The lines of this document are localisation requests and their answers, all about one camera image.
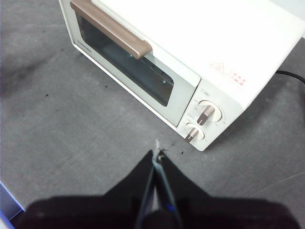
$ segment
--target brown handle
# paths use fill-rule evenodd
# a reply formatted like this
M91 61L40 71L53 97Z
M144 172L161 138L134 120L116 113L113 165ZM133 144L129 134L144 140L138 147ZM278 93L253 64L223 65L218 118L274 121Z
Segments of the brown handle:
M92 4L90 0L73 0L70 2L70 5L75 12L89 21L134 58L140 59L152 50L148 42L139 39L100 8Z

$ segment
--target white toaster oven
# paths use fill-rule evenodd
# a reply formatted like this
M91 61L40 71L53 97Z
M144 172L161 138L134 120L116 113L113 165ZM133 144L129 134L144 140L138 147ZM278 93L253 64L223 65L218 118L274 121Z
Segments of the white toaster oven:
M255 99L305 24L269 0L60 0L71 42L198 150Z

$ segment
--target power cord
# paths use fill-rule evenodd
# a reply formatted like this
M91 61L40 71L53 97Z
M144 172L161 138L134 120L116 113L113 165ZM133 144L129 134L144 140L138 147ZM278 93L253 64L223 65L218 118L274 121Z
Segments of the power cord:
M302 81L304 84L305 84L305 78L297 75L297 74L294 74L294 73L291 73L291 72L287 72L287 71L281 71L281 70L277 70L275 72L276 74L282 74L282 75L289 75L289 76L292 76L300 81Z

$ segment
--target oven window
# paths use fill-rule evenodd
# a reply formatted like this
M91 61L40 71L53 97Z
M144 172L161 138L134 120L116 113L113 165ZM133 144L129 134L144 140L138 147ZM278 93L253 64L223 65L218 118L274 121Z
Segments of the oven window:
M89 46L161 105L167 106L173 90L169 75L145 57L135 59L82 16L76 14L76 17L81 37Z

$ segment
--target gray carpet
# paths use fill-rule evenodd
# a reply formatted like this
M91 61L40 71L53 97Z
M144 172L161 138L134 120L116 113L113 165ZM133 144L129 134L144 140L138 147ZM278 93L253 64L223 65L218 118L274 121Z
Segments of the gray carpet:
M54 195L105 193L159 139L209 194L280 201L305 228L305 86L298 80L275 75L199 152L73 48L56 0L6 0L1 10L1 181L24 207ZM305 76L304 63L302 39L281 69Z

